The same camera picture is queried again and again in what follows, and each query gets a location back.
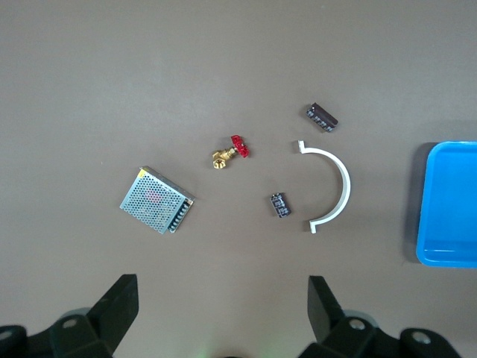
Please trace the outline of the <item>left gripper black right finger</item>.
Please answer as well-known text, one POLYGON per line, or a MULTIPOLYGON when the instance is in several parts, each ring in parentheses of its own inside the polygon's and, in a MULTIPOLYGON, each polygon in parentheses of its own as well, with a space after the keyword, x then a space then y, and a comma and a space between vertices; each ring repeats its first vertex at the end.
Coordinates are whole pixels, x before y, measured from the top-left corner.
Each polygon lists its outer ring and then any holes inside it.
POLYGON ((442 335, 423 328, 389 336, 370 320, 342 310, 322 276, 308 281, 307 313, 315 341, 301 357, 459 357, 442 335))

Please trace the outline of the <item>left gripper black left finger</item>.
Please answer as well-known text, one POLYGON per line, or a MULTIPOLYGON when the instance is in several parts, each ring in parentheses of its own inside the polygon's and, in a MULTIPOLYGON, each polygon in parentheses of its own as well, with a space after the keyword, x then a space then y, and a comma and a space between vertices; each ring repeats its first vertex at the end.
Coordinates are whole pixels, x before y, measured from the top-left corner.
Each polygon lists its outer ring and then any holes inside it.
POLYGON ((40 333, 2 326, 1 356, 112 357, 138 312, 137 276, 123 274, 91 308, 69 311, 40 333))

